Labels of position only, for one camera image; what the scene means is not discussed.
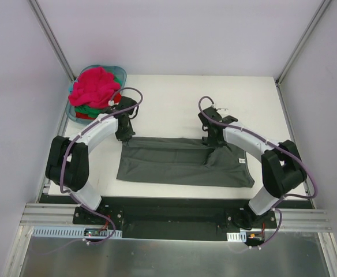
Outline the grey t-shirt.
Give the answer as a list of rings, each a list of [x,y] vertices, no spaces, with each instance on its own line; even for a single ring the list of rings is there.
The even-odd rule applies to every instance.
[[[251,188],[244,150],[200,139],[134,137],[122,145],[117,179],[152,184]]]

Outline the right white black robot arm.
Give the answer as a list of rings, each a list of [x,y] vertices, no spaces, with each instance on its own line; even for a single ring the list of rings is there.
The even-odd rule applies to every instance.
[[[306,171],[300,165],[300,155],[294,142],[273,143],[247,129],[236,118],[221,117],[214,107],[198,113],[207,144],[222,147],[232,144],[252,155],[261,164],[263,187],[232,219],[233,225],[251,230],[263,223],[289,191],[305,182]]]

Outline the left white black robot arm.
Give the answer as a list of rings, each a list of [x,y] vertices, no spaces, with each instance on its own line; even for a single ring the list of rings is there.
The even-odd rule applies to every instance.
[[[101,195],[89,182],[89,154],[112,135],[120,142],[129,141],[135,135],[131,119],[136,110],[138,102],[123,96],[75,135],[52,140],[46,178],[59,185],[61,193],[70,194],[77,204],[88,207],[85,216],[92,224],[101,224],[106,211],[100,207]]]

